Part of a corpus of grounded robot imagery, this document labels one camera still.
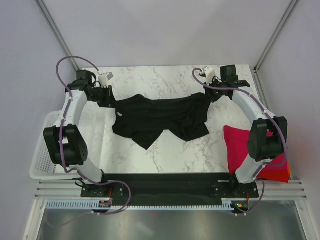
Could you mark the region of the black t shirt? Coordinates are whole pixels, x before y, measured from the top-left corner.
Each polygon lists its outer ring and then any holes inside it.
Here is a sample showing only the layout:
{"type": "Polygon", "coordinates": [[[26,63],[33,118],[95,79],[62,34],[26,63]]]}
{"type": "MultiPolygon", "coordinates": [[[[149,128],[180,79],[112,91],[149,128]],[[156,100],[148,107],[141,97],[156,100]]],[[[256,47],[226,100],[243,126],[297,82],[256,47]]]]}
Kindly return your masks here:
{"type": "Polygon", "coordinates": [[[112,130],[145,150],[166,130],[185,142],[193,141],[209,134],[206,122],[210,105],[203,93],[157,100],[137,94],[118,101],[112,130]]]}

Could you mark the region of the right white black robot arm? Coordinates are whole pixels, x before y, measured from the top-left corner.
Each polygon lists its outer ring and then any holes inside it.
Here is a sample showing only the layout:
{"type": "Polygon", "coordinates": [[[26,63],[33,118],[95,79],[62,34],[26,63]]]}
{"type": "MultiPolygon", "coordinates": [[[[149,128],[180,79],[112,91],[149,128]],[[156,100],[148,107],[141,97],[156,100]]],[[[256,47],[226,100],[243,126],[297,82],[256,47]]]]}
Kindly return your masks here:
{"type": "Polygon", "coordinates": [[[215,70],[206,66],[200,76],[205,78],[205,90],[213,97],[229,97],[243,111],[251,124],[247,141],[248,155],[235,171],[236,180],[229,184],[229,191],[235,197],[247,191],[247,185],[256,180],[258,174],[267,166],[280,167],[285,161],[275,163],[288,149],[288,121],[268,110],[252,92],[246,80],[240,80],[235,65],[220,68],[220,78],[215,70]]]}

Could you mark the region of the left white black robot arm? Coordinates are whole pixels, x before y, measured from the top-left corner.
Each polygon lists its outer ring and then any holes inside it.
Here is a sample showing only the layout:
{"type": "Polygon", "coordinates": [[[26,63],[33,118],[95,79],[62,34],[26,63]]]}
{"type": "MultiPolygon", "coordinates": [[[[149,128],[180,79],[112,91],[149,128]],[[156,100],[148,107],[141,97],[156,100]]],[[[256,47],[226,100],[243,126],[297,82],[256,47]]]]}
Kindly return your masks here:
{"type": "Polygon", "coordinates": [[[88,146],[79,130],[81,115],[88,102],[101,108],[117,107],[109,80],[111,72],[94,74],[79,70],[76,80],[65,84],[65,103],[58,120],[43,131],[51,161],[60,165],[66,174],[76,172],[86,182],[93,184],[92,191],[99,197],[110,191],[108,182],[102,180],[103,172],[89,159],[88,146]]]}

